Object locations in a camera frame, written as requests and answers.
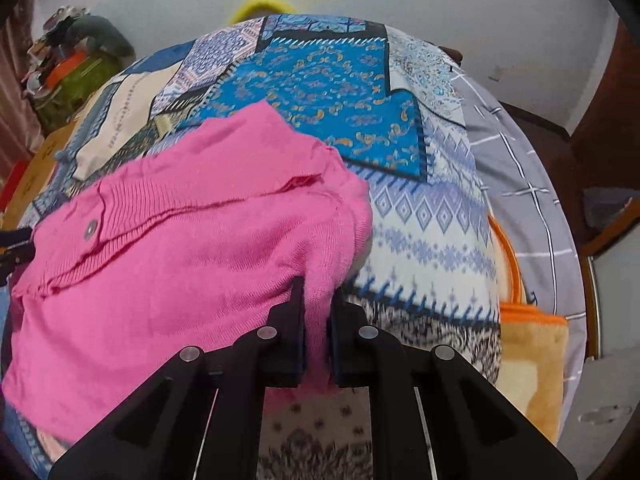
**metal screw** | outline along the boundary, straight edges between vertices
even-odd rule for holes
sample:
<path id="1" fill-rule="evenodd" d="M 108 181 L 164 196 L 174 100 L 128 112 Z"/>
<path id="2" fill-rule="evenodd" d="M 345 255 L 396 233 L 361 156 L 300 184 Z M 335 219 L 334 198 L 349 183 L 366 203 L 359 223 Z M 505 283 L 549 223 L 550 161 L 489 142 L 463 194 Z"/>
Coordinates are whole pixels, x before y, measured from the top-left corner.
<path id="1" fill-rule="evenodd" d="M 436 355 L 443 361 L 451 361 L 455 357 L 456 352 L 450 346 L 440 345 L 436 347 Z"/>
<path id="2" fill-rule="evenodd" d="M 278 331 L 273 326 L 263 326 L 258 329 L 258 337 L 260 339 L 273 339 Z"/>
<path id="3" fill-rule="evenodd" d="M 180 350 L 180 359 L 183 361 L 195 361 L 200 355 L 200 349 L 195 346 L 185 346 Z"/>
<path id="4" fill-rule="evenodd" d="M 363 339 L 374 339 L 378 337 L 378 329 L 371 325 L 361 326 L 358 335 Z"/>
<path id="5" fill-rule="evenodd" d="M 95 233 L 95 230 L 97 227 L 98 227 L 98 221 L 95 219 L 91 220 L 89 222 L 89 225 L 86 227 L 86 231 L 84 232 L 84 239 L 88 240 L 89 238 L 91 238 Z"/>

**pink sweater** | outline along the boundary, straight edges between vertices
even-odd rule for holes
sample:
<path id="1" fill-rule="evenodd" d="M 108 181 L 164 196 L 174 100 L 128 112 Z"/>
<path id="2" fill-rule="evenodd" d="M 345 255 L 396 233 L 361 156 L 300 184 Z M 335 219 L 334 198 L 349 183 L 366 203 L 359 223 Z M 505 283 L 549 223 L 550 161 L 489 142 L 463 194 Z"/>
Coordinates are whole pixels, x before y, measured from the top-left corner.
<path id="1" fill-rule="evenodd" d="M 75 442 L 180 348 L 231 345 L 305 276 L 308 388 L 330 299 L 370 235 L 367 184 L 268 104 L 207 120 L 36 229 L 12 290 L 6 399 Z"/>

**blue patterned fabric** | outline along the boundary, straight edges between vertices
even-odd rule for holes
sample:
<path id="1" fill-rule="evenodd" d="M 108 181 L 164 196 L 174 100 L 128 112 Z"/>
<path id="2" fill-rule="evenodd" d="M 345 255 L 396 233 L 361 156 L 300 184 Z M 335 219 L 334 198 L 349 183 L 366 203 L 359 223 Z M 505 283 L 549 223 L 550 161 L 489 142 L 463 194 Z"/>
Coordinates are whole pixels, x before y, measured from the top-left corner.
<path id="1" fill-rule="evenodd" d="M 2 336 L 4 335 L 4 325 L 6 317 L 9 315 L 9 286 L 0 286 L 0 348 L 2 348 Z"/>
<path id="2" fill-rule="evenodd" d="M 422 108 L 431 139 L 427 184 L 351 164 L 369 183 L 371 253 L 351 283 L 361 298 L 411 316 L 498 323 L 494 247 L 465 129 Z"/>
<path id="3" fill-rule="evenodd" d="M 2 430 L 36 476 L 46 480 L 53 464 L 38 441 L 36 429 L 9 404 L 4 405 Z"/>
<path id="4" fill-rule="evenodd" d="M 335 146 L 345 158 L 426 179 L 428 162 L 414 96 L 386 95 L 383 38 L 274 39 L 240 62 L 183 126 L 227 117 L 266 99 L 304 134 Z"/>
<path id="5" fill-rule="evenodd" d="M 63 203 L 68 202 L 68 197 L 63 190 L 71 182 L 74 171 L 78 167 L 76 155 L 89 140 L 93 139 L 100 131 L 100 126 L 107 117 L 111 100 L 118 91 L 123 78 L 108 85 L 98 100 L 94 103 L 89 113 L 84 118 L 78 129 L 74 132 L 64 150 L 56 153 L 58 161 L 53 177 L 47 189 L 40 193 L 32 202 L 39 219 L 43 219 L 49 213 L 55 211 Z"/>
<path id="6" fill-rule="evenodd" d="M 158 50 L 155 54 L 134 63 L 122 73 L 127 75 L 142 74 L 143 72 L 155 72 L 156 70 L 168 68 L 182 61 L 191 50 L 193 43 L 195 43 L 195 40 Z"/>
<path id="7" fill-rule="evenodd" d="M 386 28 L 390 88 L 412 92 L 420 104 L 444 119 L 465 126 L 462 106 L 449 76 L 455 65 L 437 46 Z"/>
<path id="8" fill-rule="evenodd" d="M 154 99 L 151 116 L 185 92 L 213 83 L 230 63 L 254 53 L 263 21 L 264 18 L 257 18 L 236 23 L 195 40 L 178 72 Z"/>
<path id="9" fill-rule="evenodd" d="M 154 144 L 151 148 L 149 148 L 148 152 L 145 153 L 145 156 L 157 155 L 160 152 L 164 152 L 164 150 L 179 142 L 186 134 L 192 132 L 195 129 L 196 128 L 184 128 L 182 130 L 176 130 L 168 134 L 160 142 Z"/>
<path id="10" fill-rule="evenodd" d="M 364 20 L 344 16 L 323 16 L 322 14 L 272 14 L 268 16 L 262 30 L 261 39 L 268 40 L 274 32 L 284 30 L 307 30 L 309 32 L 360 32 L 365 30 Z"/>

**patterned bedsheet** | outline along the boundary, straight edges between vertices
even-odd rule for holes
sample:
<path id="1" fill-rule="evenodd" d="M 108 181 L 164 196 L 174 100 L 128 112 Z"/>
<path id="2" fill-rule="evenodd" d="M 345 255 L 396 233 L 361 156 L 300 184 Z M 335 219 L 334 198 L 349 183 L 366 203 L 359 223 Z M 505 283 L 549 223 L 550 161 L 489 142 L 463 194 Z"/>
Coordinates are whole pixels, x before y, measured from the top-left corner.
<path id="1" fill-rule="evenodd" d="M 152 91 L 147 75 L 161 71 L 167 76 Z M 122 125 L 138 98 L 149 120 L 127 131 Z M 23 224 L 37 223 L 128 160 L 167 149 L 204 119 L 259 99 L 298 131 L 335 146 L 369 182 L 372 251 L 345 284 L 352 301 L 406 344 L 448 343 L 495 381 L 491 209 L 518 252 L 528 297 L 571 322 L 567 414 L 586 338 L 584 300 L 575 247 L 548 176 L 494 97 L 437 47 L 379 23 L 269 16 L 139 60 L 105 85 Z M 324 468 L 348 464 L 336 478 L 370 478 L 365 394 L 309 399 L 266 416 L 259 476 L 295 476 L 283 469 L 285 462 L 292 467 L 285 456 L 293 453 L 300 463 L 313 455 Z M 42 446 L 51 445 L 50 436 L 37 434 L 10 406 L 4 429 L 44 478 L 50 461 Z"/>

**curtain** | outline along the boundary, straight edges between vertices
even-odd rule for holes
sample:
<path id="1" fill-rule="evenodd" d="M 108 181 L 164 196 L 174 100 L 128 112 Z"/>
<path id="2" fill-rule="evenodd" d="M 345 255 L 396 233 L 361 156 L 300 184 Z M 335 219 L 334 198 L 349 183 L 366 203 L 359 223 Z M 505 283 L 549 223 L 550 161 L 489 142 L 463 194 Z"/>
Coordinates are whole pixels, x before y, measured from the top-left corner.
<path id="1" fill-rule="evenodd" d="M 42 130 L 20 79 L 29 67 L 33 0 L 19 0 L 0 30 L 0 186 L 42 143 Z"/>

